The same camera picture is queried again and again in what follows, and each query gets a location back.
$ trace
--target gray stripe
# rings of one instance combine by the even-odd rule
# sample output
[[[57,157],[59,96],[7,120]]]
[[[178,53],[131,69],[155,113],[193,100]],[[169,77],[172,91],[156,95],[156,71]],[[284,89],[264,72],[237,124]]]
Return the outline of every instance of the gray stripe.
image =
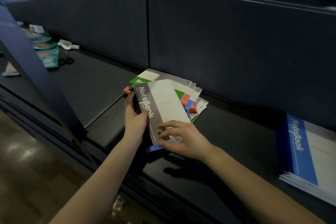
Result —
[[[162,141],[162,139],[159,139],[159,134],[162,133],[162,130],[158,129],[158,126],[163,123],[163,121],[155,103],[154,97],[151,93],[148,83],[136,84],[133,85],[133,88],[141,111],[144,111],[145,109],[149,110],[149,125],[147,125],[147,128],[149,129],[149,134],[153,145],[157,145],[159,141]]]

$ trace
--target tile floor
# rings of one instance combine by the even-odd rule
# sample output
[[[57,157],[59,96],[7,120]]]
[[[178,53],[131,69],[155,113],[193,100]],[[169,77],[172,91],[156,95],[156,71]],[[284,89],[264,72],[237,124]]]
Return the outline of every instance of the tile floor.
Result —
[[[46,224],[90,174],[36,141],[0,111],[0,224]],[[154,223],[133,202],[103,223]]]

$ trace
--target forearm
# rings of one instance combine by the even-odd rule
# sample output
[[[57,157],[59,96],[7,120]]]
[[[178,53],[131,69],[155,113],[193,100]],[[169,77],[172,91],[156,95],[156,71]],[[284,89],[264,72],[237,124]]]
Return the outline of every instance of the forearm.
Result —
[[[99,223],[111,209],[140,143],[123,138],[50,223]]]
[[[213,146],[204,159],[260,223],[323,223],[288,195]]]

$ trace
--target hand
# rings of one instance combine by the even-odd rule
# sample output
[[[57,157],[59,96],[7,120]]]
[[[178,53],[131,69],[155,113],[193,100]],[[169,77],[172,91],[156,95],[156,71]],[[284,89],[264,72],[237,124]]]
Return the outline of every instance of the hand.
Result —
[[[204,161],[213,147],[213,145],[191,123],[171,120],[162,123],[159,128],[162,130],[167,128],[160,134],[160,138],[165,138],[167,136],[180,136],[183,138],[182,142],[179,144],[172,144],[167,141],[159,142],[159,145],[163,146],[166,150],[177,154]]]
[[[148,112],[143,111],[137,115],[133,109],[134,92],[125,100],[125,133],[124,138],[141,143],[142,135],[147,124]]]

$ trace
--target right forearm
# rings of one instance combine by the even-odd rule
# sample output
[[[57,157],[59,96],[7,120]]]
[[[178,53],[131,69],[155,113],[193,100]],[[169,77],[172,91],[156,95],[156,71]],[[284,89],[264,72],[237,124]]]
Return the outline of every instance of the right forearm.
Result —
[[[203,159],[260,223],[322,223],[288,195],[213,146]]]

